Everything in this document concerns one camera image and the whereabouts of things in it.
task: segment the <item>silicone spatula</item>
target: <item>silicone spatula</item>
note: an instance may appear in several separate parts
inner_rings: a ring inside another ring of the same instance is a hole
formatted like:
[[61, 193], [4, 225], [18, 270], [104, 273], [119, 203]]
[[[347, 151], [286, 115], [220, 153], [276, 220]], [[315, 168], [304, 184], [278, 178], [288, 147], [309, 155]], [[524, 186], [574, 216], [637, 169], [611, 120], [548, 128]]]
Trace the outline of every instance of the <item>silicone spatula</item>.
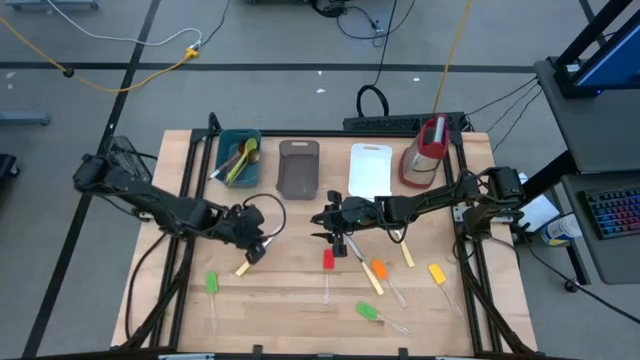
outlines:
[[391, 326], [392, 328], [394, 328], [396, 331], [398, 331], [401, 334], [404, 335], [409, 335], [411, 334], [411, 332], [409, 331], [409, 329], [407, 329], [406, 327], [397, 324], [387, 318], [385, 318], [384, 316], [382, 316], [382, 314], [380, 314], [380, 312], [378, 310], [376, 310], [376, 308], [374, 308], [373, 306], [363, 302], [363, 301], [359, 301], [356, 304], [356, 311], [362, 315], [363, 318], [369, 320], [369, 321], [376, 321], [376, 320], [380, 320], [382, 322], [384, 322], [385, 324]]
[[216, 300], [215, 293], [218, 292], [218, 275], [213, 271], [207, 273], [205, 277], [205, 284], [207, 288], [207, 294], [209, 294], [209, 305], [211, 309], [211, 329], [213, 334], [218, 334], [218, 314], [216, 314]]
[[324, 296], [322, 297], [322, 303], [325, 307], [328, 307], [331, 303], [331, 295], [329, 294], [329, 272], [333, 270], [335, 266], [333, 251], [331, 251], [331, 249], [324, 250], [322, 265], [324, 267]]
[[407, 302], [404, 300], [402, 294], [400, 294], [400, 291], [398, 291], [398, 288], [393, 284], [393, 281], [391, 281], [391, 277], [389, 276], [389, 272], [384, 266], [384, 263], [380, 261], [380, 259], [374, 259], [371, 262], [371, 267], [380, 280], [385, 280], [387, 284], [389, 284], [393, 295], [395, 295], [396, 300], [398, 300], [398, 304], [400, 304], [403, 309], [407, 310]]
[[453, 311], [459, 317], [462, 317], [462, 311], [456, 303], [451, 301], [451, 298], [449, 298], [449, 294], [447, 294], [447, 291], [444, 289], [444, 283], [447, 281], [447, 277], [444, 275], [444, 272], [440, 268], [440, 265], [429, 265], [429, 272], [431, 273], [431, 276], [433, 276], [433, 281], [436, 282], [436, 285], [438, 285], [440, 291], [442, 291], [442, 293], [444, 294], [444, 297], [447, 298], [447, 302], [449, 303], [449, 308], [451, 308], [451, 311]]

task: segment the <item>teal plastic bin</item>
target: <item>teal plastic bin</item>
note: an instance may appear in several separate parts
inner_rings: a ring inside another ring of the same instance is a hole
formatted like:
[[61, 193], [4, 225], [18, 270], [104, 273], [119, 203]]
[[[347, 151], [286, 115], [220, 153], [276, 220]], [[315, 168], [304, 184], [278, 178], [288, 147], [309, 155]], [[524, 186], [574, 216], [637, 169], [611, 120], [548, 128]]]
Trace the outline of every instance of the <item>teal plastic bin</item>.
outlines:
[[[262, 136], [260, 136], [260, 131], [254, 129], [224, 130], [220, 134], [220, 139], [218, 140], [215, 169], [222, 166], [222, 164], [227, 162], [236, 154], [238, 151], [238, 144], [251, 138], [258, 141], [258, 150], [260, 150], [260, 146], [262, 145]], [[227, 177], [227, 173], [233, 169], [234, 165], [235, 163], [231, 163], [227, 166], [216, 176], [216, 179], [224, 182]], [[258, 182], [260, 182], [260, 161], [255, 164], [247, 164], [236, 180], [231, 185], [227, 186], [231, 188], [251, 188], [257, 186]]]

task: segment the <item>white cutting board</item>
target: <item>white cutting board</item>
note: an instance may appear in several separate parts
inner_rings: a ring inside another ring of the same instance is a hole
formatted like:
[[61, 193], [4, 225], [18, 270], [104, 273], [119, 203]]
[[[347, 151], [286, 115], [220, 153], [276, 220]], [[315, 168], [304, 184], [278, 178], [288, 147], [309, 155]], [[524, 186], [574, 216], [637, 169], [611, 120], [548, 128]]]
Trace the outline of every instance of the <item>white cutting board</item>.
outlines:
[[391, 196], [391, 157], [386, 145], [353, 144], [349, 166], [349, 194], [366, 199]]

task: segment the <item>gray floor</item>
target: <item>gray floor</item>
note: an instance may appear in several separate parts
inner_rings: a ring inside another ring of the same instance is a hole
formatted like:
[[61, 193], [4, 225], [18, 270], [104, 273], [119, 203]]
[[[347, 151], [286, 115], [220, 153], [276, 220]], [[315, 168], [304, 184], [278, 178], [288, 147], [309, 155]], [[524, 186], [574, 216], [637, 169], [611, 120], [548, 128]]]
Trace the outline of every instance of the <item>gray floor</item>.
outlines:
[[[150, 2], [105, 0], [98, 12], [74, 11], [70, 15], [94, 32], [137, 37]], [[373, 48], [369, 41], [345, 38], [333, 20], [318, 16], [310, 8], [295, 1], [262, 2], [250, 6], [232, 0], [224, 27], [195, 62], [379, 61], [380, 49]], [[591, 0], [594, 11], [604, 2]], [[187, 26], [208, 33], [224, 3], [163, 0], [150, 40]], [[374, 18], [386, 23], [391, 2], [355, 3], [371, 9]], [[397, 13], [404, 14], [408, 5], [409, 1], [400, 1]], [[636, 1], [633, 7], [635, 11], [640, 4]], [[393, 35], [387, 62], [443, 64], [463, 8], [463, 0], [418, 1], [406, 24]], [[357, 15], [344, 19], [345, 28], [367, 34], [367, 24]], [[15, 13], [0, 7], [0, 16], [61, 61], [128, 62], [134, 48], [132, 44], [90, 39], [55, 14]], [[557, 55], [586, 24], [578, 0], [477, 1], [454, 63], [529, 66], [535, 60]], [[192, 42], [189, 36], [163, 47], [145, 48], [142, 62], [179, 59]], [[0, 44], [0, 62], [40, 61], [7, 31], [0, 31]], [[110, 87], [118, 87], [124, 75], [124, 71], [113, 70], [78, 72]], [[74, 216], [79, 196], [71, 186], [71, 175], [82, 154], [96, 150], [116, 96], [88, 89], [53, 70], [5, 69], [0, 73], [0, 108], [38, 109], [53, 115], [48, 127], [0, 129], [0, 151], [18, 156], [22, 167], [20, 178], [3, 192], [0, 208], [0, 358], [9, 358], [22, 353]], [[150, 73], [137, 71], [134, 80]], [[532, 76], [451, 73], [439, 108], [471, 111]], [[164, 130], [203, 127], [210, 111], [218, 114], [226, 128], [339, 129], [343, 118], [355, 116], [359, 87], [374, 77], [373, 72], [347, 71], [173, 72], [128, 95], [116, 132], [127, 135], [140, 151], [156, 153]], [[388, 72], [382, 74], [379, 87], [387, 94], [393, 114], [429, 112], [439, 79], [440, 73], [436, 72]], [[514, 100], [473, 116], [476, 129], [486, 130]], [[367, 114], [380, 113], [372, 97], [365, 96], [363, 105]], [[519, 104], [492, 130], [494, 144], [522, 106]], [[549, 107], [540, 96], [495, 156], [498, 164], [532, 175], [564, 149]], [[92, 202], [40, 355], [109, 346], [137, 229], [135, 221], [107, 204]], [[640, 358], [640, 328], [585, 296], [566, 293], [562, 281], [533, 260], [526, 249], [519, 252], [540, 349], [551, 355], [586, 359]], [[563, 250], [541, 248], [538, 253], [571, 273]], [[640, 286], [606, 286], [599, 281], [588, 257], [587, 265], [593, 291], [640, 315]]]

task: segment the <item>black desk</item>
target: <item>black desk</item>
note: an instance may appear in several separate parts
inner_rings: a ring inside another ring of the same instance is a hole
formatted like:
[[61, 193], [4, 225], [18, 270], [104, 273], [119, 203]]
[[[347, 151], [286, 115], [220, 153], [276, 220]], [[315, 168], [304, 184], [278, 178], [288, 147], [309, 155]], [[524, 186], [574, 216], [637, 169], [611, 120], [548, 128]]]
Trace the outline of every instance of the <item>black desk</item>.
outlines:
[[600, 278], [607, 284], [640, 283], [640, 235], [619, 239], [599, 240], [589, 214], [584, 211], [579, 193], [599, 188], [627, 187], [640, 184], [640, 172], [589, 175], [565, 175], [562, 177], [569, 203], [573, 208], [580, 230]]
[[565, 99], [549, 61], [534, 68], [567, 148], [582, 173], [640, 169], [640, 90], [607, 90], [592, 99]]
[[[608, 90], [592, 99], [565, 99], [548, 61], [534, 68], [568, 150], [533, 175], [523, 187], [528, 201], [562, 180], [571, 206], [605, 283], [640, 283], [640, 236], [598, 240], [578, 198], [581, 190], [640, 184], [640, 90]], [[607, 173], [584, 175], [585, 173]], [[588, 276], [577, 249], [567, 248], [578, 280]]]

